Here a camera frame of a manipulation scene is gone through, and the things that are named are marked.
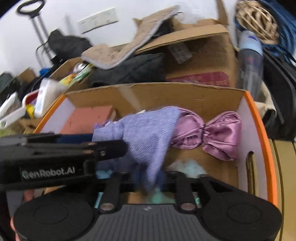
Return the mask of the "small brown cardboard box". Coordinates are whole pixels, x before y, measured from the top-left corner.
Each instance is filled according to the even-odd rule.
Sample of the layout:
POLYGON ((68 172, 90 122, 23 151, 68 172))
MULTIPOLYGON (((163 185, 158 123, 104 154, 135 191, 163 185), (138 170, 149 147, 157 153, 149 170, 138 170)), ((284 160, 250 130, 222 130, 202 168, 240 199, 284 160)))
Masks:
MULTIPOLYGON (((82 64, 83 61, 80 57, 71 58, 63 63, 59 68, 57 68, 50 76, 50 79, 61 81, 62 79, 66 78, 67 81, 71 79, 71 77, 75 74, 77 75, 78 71, 78 64, 82 64)), ((59 94, 56 99, 45 109, 45 114, 50 110, 50 108, 57 102, 60 96, 64 93, 76 91, 76 90, 83 90, 89 88, 89 83, 87 80, 87 76, 78 82, 74 82, 73 80, 66 86, 64 92, 59 94)), ((18 123, 24 128, 24 133, 33 133, 35 129, 38 127, 40 122, 42 121, 43 117, 41 118, 21 118, 18 123)))

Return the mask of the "dark blue cloth bag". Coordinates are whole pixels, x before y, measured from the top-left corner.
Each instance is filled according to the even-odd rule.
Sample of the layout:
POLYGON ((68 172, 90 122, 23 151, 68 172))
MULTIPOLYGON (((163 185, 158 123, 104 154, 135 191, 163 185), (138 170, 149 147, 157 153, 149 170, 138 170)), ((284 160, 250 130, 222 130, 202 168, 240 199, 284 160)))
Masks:
MULTIPOLYGON (((261 41, 262 47, 273 54, 273 56, 276 58, 283 58, 286 63, 295 66, 295 57, 293 55, 295 52, 295 16, 293 16, 277 1, 258 2, 273 15, 278 24, 280 35, 278 44, 276 45, 264 44, 259 39, 261 41)), ((236 26, 236 36, 239 38, 240 34, 247 29, 239 25, 235 16, 234 23, 236 26)))

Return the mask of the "purple knit cloth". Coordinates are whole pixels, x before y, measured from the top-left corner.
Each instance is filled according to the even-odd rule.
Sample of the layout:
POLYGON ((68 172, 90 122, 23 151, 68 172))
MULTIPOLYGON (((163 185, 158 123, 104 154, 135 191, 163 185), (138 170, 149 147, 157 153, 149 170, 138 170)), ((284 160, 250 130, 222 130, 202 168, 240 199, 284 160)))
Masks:
POLYGON ((131 172, 147 192, 157 183, 158 173, 170 146, 181 113, 169 106, 127 115, 94 129, 94 142, 123 140, 128 145, 124 157, 97 163, 97 171, 131 172))

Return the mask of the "white tube bottle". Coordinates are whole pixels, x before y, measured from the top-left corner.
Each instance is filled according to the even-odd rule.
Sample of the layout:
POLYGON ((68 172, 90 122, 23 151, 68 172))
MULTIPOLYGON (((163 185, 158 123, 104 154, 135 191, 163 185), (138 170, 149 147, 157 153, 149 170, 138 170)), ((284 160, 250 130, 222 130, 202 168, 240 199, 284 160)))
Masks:
POLYGON ((20 102, 18 93, 12 93, 1 105, 1 130, 22 118, 25 112, 26 108, 20 102))

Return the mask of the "red cardboard tray box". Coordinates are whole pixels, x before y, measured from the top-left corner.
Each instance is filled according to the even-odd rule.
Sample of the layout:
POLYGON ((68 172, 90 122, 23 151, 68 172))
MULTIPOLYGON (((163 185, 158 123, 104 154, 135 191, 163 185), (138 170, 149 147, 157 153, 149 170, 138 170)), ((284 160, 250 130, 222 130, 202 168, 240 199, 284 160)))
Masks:
POLYGON ((237 89, 189 83, 139 83, 63 94, 36 133, 88 133, 124 140, 128 152, 99 169, 133 172, 145 189, 161 169, 194 160, 208 175, 249 192, 247 157, 255 157, 255 195, 278 204, 273 156, 254 100, 237 89))

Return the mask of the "white label bottle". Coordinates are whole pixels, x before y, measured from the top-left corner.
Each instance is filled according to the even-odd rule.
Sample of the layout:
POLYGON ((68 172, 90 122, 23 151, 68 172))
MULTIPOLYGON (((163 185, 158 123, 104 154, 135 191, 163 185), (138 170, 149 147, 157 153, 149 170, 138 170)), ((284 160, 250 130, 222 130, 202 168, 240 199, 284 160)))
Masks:
POLYGON ((34 110, 34 117, 35 118, 42 118, 50 106, 55 102, 55 100, 67 89, 67 86, 61 84, 60 82, 44 78, 41 81, 35 110, 34 110))

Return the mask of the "blue plush monster toy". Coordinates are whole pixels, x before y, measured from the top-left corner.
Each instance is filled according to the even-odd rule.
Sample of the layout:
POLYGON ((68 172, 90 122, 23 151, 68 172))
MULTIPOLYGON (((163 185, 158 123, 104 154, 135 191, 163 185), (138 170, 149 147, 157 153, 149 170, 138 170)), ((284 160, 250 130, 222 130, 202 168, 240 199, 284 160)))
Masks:
POLYGON ((191 183, 196 182, 205 169, 195 160, 175 161, 165 171, 159 172, 155 188, 148 193, 132 192, 123 200, 130 204, 199 204, 197 194, 192 194, 191 183))

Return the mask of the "large brown cardboard box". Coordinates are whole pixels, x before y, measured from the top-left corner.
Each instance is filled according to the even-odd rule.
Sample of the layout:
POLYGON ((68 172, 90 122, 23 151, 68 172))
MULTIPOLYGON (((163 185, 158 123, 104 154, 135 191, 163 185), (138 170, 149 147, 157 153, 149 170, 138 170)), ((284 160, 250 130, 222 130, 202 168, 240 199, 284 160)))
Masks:
POLYGON ((158 37, 136 54, 163 52, 166 80, 220 87, 236 86, 237 60, 227 30, 228 18, 222 1, 216 1, 218 19, 182 24, 171 18, 172 32, 158 37))

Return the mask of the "pink layered sponge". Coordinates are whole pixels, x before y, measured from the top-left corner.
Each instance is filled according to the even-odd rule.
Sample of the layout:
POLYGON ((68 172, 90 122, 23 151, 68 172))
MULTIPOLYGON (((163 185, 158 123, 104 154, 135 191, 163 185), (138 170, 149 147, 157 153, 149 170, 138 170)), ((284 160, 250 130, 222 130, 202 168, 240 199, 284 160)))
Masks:
POLYGON ((93 133, 95 126, 104 125, 116 118, 116 111, 111 105, 76 108, 63 125, 61 134, 93 133))

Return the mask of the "white wall socket strip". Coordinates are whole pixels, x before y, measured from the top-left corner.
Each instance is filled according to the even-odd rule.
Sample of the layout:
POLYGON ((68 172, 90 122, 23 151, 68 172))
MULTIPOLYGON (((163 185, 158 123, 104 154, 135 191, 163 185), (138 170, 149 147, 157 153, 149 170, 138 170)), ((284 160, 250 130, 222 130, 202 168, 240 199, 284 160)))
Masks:
POLYGON ((118 22, 116 8, 108 8, 77 22, 80 33, 84 34, 96 28, 118 22))

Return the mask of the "black bag on trolley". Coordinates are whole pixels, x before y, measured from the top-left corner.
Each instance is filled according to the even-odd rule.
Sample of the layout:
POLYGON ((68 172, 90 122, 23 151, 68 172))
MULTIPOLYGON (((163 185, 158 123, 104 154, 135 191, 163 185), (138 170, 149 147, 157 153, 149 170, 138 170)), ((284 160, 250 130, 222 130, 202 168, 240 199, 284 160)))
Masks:
POLYGON ((48 45, 57 57, 63 60, 80 57, 84 51, 93 46, 86 38, 64 36, 58 29, 50 33, 48 45))

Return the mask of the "woven rattan ball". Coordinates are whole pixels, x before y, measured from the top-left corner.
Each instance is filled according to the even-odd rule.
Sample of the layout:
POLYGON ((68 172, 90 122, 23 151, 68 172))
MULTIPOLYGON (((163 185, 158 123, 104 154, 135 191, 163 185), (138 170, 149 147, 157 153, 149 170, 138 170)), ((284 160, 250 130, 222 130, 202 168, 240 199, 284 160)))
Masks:
POLYGON ((254 32, 264 44, 278 44, 278 23, 258 1, 238 1, 235 17, 241 27, 254 32))

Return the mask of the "blue water bottle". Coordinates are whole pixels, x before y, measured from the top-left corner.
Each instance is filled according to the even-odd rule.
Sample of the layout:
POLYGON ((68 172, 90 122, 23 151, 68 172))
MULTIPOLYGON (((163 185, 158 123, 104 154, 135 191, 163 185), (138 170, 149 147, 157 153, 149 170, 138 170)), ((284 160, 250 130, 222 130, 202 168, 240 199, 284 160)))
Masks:
POLYGON ((238 77, 236 87, 250 92, 257 101, 263 78, 263 49, 260 40, 251 31, 243 31, 238 43, 238 77))

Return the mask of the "pink satin scrunchie bonnet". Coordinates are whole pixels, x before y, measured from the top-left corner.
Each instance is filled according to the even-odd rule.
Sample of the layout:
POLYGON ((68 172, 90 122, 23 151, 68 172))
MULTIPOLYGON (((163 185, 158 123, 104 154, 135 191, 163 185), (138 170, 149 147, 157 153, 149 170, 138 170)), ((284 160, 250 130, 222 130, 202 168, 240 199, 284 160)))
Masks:
POLYGON ((195 112, 179 110, 181 115, 172 135, 172 147, 192 150, 201 146, 204 152, 219 160, 237 159, 242 130, 238 113, 226 111, 205 123, 195 112))

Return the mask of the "beige mat cloth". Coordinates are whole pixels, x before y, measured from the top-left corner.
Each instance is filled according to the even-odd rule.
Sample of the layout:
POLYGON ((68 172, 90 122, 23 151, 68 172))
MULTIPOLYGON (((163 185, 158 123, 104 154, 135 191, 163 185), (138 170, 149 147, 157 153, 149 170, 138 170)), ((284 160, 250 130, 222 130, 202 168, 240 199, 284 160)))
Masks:
POLYGON ((103 70, 118 66, 140 47, 144 46, 158 31, 162 23, 175 15, 178 10, 179 6, 176 5, 141 19, 135 37, 121 50, 117 51, 106 44, 100 44, 84 51, 81 54, 81 59, 103 70))

